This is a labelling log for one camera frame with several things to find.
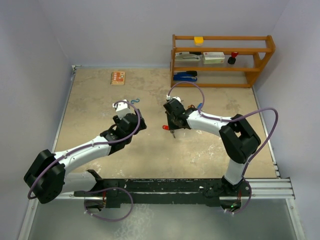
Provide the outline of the red tag key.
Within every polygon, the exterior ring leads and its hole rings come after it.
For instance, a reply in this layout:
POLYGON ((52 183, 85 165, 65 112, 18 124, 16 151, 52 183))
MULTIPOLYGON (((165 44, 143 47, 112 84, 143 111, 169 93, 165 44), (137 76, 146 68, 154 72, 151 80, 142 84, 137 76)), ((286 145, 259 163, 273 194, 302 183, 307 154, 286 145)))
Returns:
POLYGON ((163 130, 166 130, 166 131, 169 131, 169 132, 172 134, 172 136, 173 136, 174 138, 176 138, 176 136, 175 136, 175 130, 174 130, 174 129, 171 129, 168 125, 163 125, 163 126, 162 126, 162 129, 163 129, 163 130))

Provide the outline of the teal S carabiner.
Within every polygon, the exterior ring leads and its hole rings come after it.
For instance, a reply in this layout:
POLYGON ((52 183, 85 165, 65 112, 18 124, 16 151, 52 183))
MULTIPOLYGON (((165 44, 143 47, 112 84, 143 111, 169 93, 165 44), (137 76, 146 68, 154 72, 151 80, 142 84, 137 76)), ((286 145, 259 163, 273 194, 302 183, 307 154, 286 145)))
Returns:
POLYGON ((140 102, 139 98, 136 98, 136 99, 133 99, 130 101, 131 104, 135 104, 135 103, 139 103, 139 102, 140 102))

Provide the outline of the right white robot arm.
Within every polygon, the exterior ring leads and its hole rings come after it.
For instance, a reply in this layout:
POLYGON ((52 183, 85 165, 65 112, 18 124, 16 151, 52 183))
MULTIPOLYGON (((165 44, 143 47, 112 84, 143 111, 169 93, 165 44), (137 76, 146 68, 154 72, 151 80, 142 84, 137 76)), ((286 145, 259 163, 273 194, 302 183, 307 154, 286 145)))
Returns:
POLYGON ((171 131, 178 129, 199 130, 221 138, 229 163, 223 176, 222 190, 228 196, 240 190, 248 160, 257 151, 261 139, 249 122, 237 114, 234 117, 204 115, 197 108, 185 109, 179 97, 166 98, 163 105, 171 131))

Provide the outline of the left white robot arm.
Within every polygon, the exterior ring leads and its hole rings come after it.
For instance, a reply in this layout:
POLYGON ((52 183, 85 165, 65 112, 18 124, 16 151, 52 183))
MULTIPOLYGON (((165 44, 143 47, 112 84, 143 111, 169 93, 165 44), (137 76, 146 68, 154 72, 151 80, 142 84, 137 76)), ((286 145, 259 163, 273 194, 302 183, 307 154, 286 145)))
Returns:
POLYGON ((28 199, 37 198, 42 204, 52 201, 64 191, 70 172, 122 150, 133 135, 147 128, 139 109, 122 118, 115 115, 113 121, 109 129, 87 143, 59 152, 41 151, 23 177, 29 187, 28 199))

